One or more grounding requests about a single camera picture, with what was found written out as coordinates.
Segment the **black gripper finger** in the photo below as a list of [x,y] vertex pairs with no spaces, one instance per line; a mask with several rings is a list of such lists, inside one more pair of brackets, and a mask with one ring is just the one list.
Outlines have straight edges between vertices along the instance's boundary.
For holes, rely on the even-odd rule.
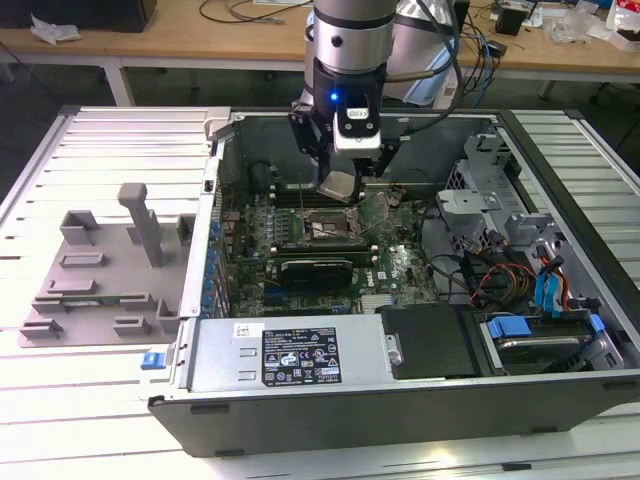
[[330,173],[332,127],[316,107],[294,107],[288,114],[298,149],[316,165],[318,186]]
[[352,152],[355,169],[353,199],[359,199],[363,191],[363,178],[381,177],[400,148],[400,140],[383,140],[379,135],[356,139],[356,149]]

